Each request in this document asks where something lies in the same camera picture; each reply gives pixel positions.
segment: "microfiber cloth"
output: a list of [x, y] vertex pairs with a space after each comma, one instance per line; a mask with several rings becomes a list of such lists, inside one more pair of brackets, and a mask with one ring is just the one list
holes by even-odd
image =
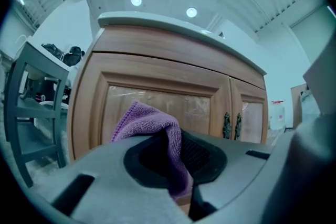
[[192, 187], [192, 177], [180, 158], [182, 135], [176, 118], [149, 105], [133, 102], [119, 121], [111, 141], [116, 142], [139, 134], [153, 134], [161, 130], [165, 130], [168, 137], [167, 155], [175, 179], [170, 194], [176, 199], [190, 193]]

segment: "cabinet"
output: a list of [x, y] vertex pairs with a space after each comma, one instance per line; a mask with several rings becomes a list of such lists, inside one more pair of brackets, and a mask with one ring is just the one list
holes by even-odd
[[264, 143], [266, 100], [262, 74], [216, 46], [153, 27], [104, 25], [70, 96], [70, 159], [109, 143], [133, 101], [174, 116], [185, 130], [219, 139], [235, 138], [240, 114], [240, 140]]

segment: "black handle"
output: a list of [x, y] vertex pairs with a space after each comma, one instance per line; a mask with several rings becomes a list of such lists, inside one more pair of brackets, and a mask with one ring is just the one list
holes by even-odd
[[242, 131], [242, 117], [241, 114], [238, 113], [237, 115], [237, 124], [236, 124], [236, 128], [235, 128], [235, 140], [239, 140], [240, 139], [240, 132]]
[[230, 114], [226, 112], [224, 116], [223, 138], [230, 139], [231, 129]]

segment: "cabinet door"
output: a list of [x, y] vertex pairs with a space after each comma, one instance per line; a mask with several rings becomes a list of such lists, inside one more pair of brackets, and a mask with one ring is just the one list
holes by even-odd
[[174, 116], [185, 130], [223, 138], [224, 117], [231, 114], [229, 77], [163, 59], [93, 53], [70, 100], [70, 157], [109, 143], [133, 101]]
[[265, 144], [268, 129], [266, 91], [230, 78], [232, 140]]

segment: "cloth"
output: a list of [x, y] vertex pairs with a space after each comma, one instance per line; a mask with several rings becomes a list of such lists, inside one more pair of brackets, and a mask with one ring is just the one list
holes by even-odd
[[128, 109], [112, 136], [111, 141], [139, 134], [152, 134], [165, 130], [168, 137], [167, 155], [174, 185], [169, 190], [173, 198], [179, 198], [191, 191], [192, 177], [181, 161], [182, 135], [176, 118], [149, 105], [134, 102]]

